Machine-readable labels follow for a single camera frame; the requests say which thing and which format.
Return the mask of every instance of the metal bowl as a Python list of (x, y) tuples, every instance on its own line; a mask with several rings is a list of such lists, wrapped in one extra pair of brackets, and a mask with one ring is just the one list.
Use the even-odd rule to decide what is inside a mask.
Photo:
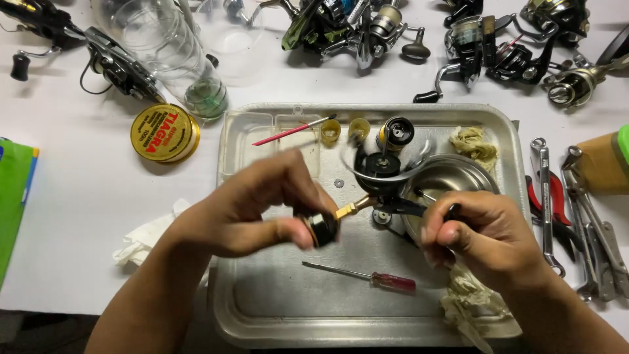
[[(439, 199), (447, 191), (481, 191), (486, 190), (500, 194), (494, 179), (480, 165), (467, 157), (456, 154), (432, 155), (424, 168), (411, 178), (402, 191), (402, 196), (428, 206), (431, 201), (426, 197), (418, 197), (413, 190), (419, 187), (425, 195)], [(420, 229), (423, 219), (412, 215), (402, 215), (406, 231), (420, 243)]]

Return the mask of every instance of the hand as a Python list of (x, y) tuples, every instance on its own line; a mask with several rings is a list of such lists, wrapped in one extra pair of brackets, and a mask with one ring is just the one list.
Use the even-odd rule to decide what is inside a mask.
[[(468, 224), (443, 223), (453, 203), (461, 204), (460, 214)], [(554, 274), (524, 216), (505, 195), (448, 192), (430, 205), (424, 221), (421, 244), (429, 263), (453, 264), (452, 250), (483, 284), (498, 292), (539, 287)]]
[(256, 161), (226, 180), (204, 200), (183, 212), (172, 224), (173, 234), (209, 245), (213, 255), (240, 257), (278, 243), (292, 241), (311, 249), (312, 236), (295, 217), (262, 221), (271, 205), (315, 212), (338, 207), (313, 182), (298, 150)]

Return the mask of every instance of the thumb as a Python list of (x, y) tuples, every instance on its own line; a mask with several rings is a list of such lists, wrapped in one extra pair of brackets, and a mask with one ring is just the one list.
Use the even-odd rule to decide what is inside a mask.
[(460, 221), (446, 222), (437, 233), (437, 243), (448, 247), (462, 256), (483, 259), (491, 252), (492, 241)]
[(314, 246), (312, 236), (303, 221), (283, 217), (268, 221), (232, 224), (224, 251), (229, 256), (246, 256), (284, 242), (294, 242), (300, 249)]

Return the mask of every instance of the forearm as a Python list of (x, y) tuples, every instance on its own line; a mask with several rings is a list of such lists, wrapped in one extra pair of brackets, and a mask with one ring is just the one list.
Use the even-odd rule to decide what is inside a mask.
[(166, 231), (103, 312), (86, 353), (170, 353), (183, 339), (211, 255)]
[(541, 288), (502, 295), (536, 352), (629, 352), (622, 336), (555, 274)]

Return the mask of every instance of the metal tray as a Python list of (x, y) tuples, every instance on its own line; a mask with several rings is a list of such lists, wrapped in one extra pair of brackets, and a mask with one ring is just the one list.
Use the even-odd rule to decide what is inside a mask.
[[(294, 107), (288, 103), (258, 103), (238, 111), (276, 116), (292, 114)], [(486, 139), (499, 148), (496, 183), (502, 194), (517, 202), (530, 224), (520, 140), (513, 124), (495, 108), (478, 104), (299, 107), (305, 115), (338, 115), (342, 125), (338, 144), (318, 146), (318, 182), (339, 206), (365, 195), (339, 161), (338, 149), (347, 141), (350, 121), (362, 117), (370, 122), (366, 141), (375, 149), (380, 126), (390, 117), (402, 116), (411, 120), (416, 130), (415, 138), (400, 154), (403, 165), (423, 147), (427, 137), (438, 143), (437, 153), (454, 152), (448, 141), (454, 127), (482, 125)], [(226, 158), (241, 153), (236, 147), (226, 148), (236, 146), (225, 140), (227, 135), (224, 128), (219, 166)], [(314, 139), (311, 143), (319, 144)], [(229, 175), (219, 169), (217, 184)], [(343, 188), (334, 187), (337, 178), (344, 180)], [(209, 293), (208, 301), (213, 304), (217, 328), (225, 339), (245, 348), (463, 345), (458, 332), (443, 323), (439, 300), (445, 293), (447, 272), (431, 269), (421, 250), (378, 229), (371, 214), (371, 209), (363, 210), (345, 219), (341, 242), (320, 250), (303, 253), (292, 244), (284, 244), (245, 258), (219, 259), (213, 297)], [(277, 215), (292, 213), (288, 208), (272, 208), (264, 217)], [(393, 228), (403, 232), (401, 218), (395, 217)], [(306, 268), (302, 261), (413, 278), (418, 289), (415, 295), (390, 292), (364, 280)]]

